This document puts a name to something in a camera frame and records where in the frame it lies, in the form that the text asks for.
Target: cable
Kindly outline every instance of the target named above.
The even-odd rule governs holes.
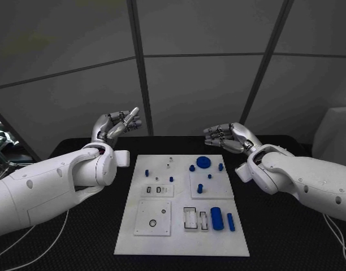
[[[10,268],[10,269],[7,269],[7,270],[4,270],[4,271],[13,271],[13,270],[16,270],[16,269],[19,269],[19,268],[23,268],[24,266],[27,266],[29,264],[32,264],[33,262],[36,262],[36,261],[40,259],[40,257],[46,254],[46,252],[51,250],[51,248],[52,248],[52,246],[55,245],[56,240],[58,240],[58,238],[59,238],[59,236],[61,236],[62,230],[65,229],[65,223],[66,223],[66,218],[68,218],[68,212],[69,212],[69,210],[66,210],[65,221],[62,222],[61,231],[59,231],[59,233],[58,233],[58,235],[56,235],[56,238],[55,238],[55,240],[53,240],[53,243],[51,244],[51,246],[49,246],[48,249],[45,250],[45,252],[42,253],[42,255],[40,255],[33,261],[30,261],[30,262],[27,262],[26,264],[20,265],[20,266],[17,266],[17,267],[13,267],[13,268]],[[1,256],[1,254],[6,253],[7,250],[10,250],[10,248],[17,244],[17,242],[19,242],[19,241],[23,239],[23,237],[29,234],[29,232],[33,230],[33,228],[35,228],[35,226],[27,230],[27,232],[22,235],[20,239],[19,239],[19,240],[17,240],[17,241],[6,248],[6,250],[3,250],[3,252],[0,253],[0,256]]]
[[[20,239],[1,251],[0,256],[3,253],[7,252],[7,250],[19,243],[19,241],[23,239],[23,237],[29,234],[29,232],[33,230],[35,226],[26,231],[26,233],[22,235]]]
[[[51,246],[49,246],[48,249],[45,250],[45,252],[42,253],[42,255],[40,255],[33,261],[27,262],[26,264],[20,265],[20,266],[17,266],[17,267],[13,267],[13,268],[10,268],[10,269],[6,269],[4,271],[13,271],[13,270],[16,270],[16,269],[19,269],[19,268],[23,268],[24,266],[27,266],[29,264],[32,264],[33,262],[36,262],[36,261],[40,259],[40,257],[46,254],[46,252],[51,250],[51,248],[52,248],[52,246],[55,245],[56,240],[58,240],[58,238],[59,238],[59,236],[61,236],[62,230],[65,229],[65,223],[66,223],[68,212],[69,212],[69,210],[66,211],[66,214],[65,214],[65,221],[64,221],[64,223],[62,223],[62,227],[61,227],[59,234],[56,235],[56,239],[53,240],[53,243],[51,244]]]
[[[328,227],[330,227],[330,230],[331,230],[331,232],[334,233],[334,236],[335,236],[335,238],[337,238],[337,240],[338,240],[338,242],[340,242],[340,244],[341,244],[341,246],[343,246],[343,256],[344,256],[344,259],[346,259],[346,243],[344,243],[344,236],[343,236],[343,233],[341,233],[340,228],[337,227],[337,225],[335,225],[332,219],[330,218],[330,216],[325,215],[325,214],[322,214],[322,216],[324,216],[325,223],[327,223],[327,225],[328,225]],[[334,227],[335,227],[335,229],[337,229],[337,231],[338,231],[340,237],[338,237],[337,233],[334,232],[334,229],[331,228],[331,225],[330,225],[327,219],[330,220],[331,224],[334,225]]]

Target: blue cylinder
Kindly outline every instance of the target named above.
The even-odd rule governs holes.
[[[199,185],[197,186],[197,192],[201,194],[202,193],[202,184],[199,183]]]
[[[208,157],[205,156],[199,156],[197,159],[195,159],[195,164],[199,168],[208,168],[211,166],[211,160]]]
[[[211,219],[212,219],[212,229],[214,230],[223,230],[224,225],[223,225],[220,207],[212,207],[211,208]]]
[[[236,231],[236,227],[234,227],[234,221],[233,221],[233,215],[231,215],[231,213],[227,213],[227,221],[228,221],[228,227],[230,227],[230,231]]]

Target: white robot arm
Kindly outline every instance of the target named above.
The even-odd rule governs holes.
[[[262,191],[289,193],[311,209],[346,221],[346,167],[309,157],[295,157],[283,148],[262,145],[238,123],[204,130],[205,144],[247,157],[236,173],[253,180]]]
[[[129,166],[129,152],[113,151],[117,137],[140,127],[130,112],[101,115],[91,143],[0,180],[0,235],[27,228],[64,213],[110,185],[117,167]],[[75,186],[87,187],[77,191]]]

